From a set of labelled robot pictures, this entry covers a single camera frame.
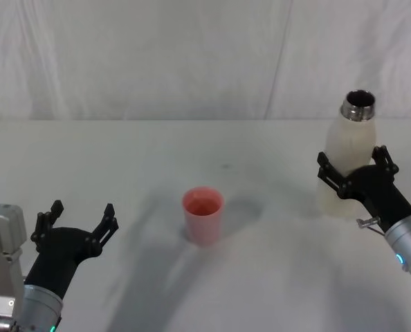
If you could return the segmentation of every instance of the bottle neck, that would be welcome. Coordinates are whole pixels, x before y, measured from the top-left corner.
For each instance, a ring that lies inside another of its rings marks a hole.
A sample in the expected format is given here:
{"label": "bottle neck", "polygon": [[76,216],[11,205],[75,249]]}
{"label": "bottle neck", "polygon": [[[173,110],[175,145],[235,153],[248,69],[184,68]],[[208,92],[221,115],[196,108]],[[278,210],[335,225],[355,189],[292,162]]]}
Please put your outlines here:
{"label": "bottle neck", "polygon": [[341,105],[341,115],[354,122],[368,121],[374,117],[375,97],[365,90],[355,90],[347,94]]}

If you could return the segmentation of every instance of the table surface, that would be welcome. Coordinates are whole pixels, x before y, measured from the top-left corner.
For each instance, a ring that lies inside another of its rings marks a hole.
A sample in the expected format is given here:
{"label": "table surface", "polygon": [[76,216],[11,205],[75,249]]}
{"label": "table surface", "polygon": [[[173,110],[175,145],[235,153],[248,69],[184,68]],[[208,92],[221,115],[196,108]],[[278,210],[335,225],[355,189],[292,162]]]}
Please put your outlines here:
{"label": "table surface", "polygon": [[[411,276],[354,221],[314,206],[330,121],[0,122],[0,203],[92,230],[113,203],[119,231],[78,268],[60,330],[411,331]],[[411,120],[377,120],[411,202]],[[224,236],[182,232],[182,194],[226,199]],[[36,253],[23,246],[25,273]]]}

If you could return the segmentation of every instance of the white backdrop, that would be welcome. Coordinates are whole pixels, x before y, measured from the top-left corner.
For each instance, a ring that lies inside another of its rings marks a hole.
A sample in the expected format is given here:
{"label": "white backdrop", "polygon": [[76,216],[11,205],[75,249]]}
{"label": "white backdrop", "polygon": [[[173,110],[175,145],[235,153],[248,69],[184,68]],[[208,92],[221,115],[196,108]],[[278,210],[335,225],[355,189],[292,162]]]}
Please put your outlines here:
{"label": "white backdrop", "polygon": [[411,0],[0,1],[0,118],[411,117]]}

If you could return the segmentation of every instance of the plastic cup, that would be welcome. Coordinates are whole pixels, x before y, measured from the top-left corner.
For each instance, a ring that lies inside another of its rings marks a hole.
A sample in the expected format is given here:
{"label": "plastic cup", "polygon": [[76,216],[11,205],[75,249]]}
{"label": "plastic cup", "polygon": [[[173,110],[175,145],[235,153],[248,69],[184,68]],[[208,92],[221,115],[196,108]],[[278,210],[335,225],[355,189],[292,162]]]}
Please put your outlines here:
{"label": "plastic cup", "polygon": [[211,187],[196,187],[184,194],[185,226],[190,240],[210,246],[221,236],[222,195]]}

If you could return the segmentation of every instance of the plastic bottle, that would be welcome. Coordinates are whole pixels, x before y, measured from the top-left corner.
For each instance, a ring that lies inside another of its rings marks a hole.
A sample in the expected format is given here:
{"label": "plastic bottle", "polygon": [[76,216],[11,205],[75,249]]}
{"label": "plastic bottle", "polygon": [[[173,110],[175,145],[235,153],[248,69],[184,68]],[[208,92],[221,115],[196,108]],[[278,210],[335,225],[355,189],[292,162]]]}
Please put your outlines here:
{"label": "plastic bottle", "polygon": [[[368,165],[376,145],[375,97],[365,90],[347,94],[338,117],[327,134],[325,153],[330,163],[346,176]],[[334,190],[319,180],[316,201],[321,211],[339,218],[353,217],[360,203],[341,200]]]}

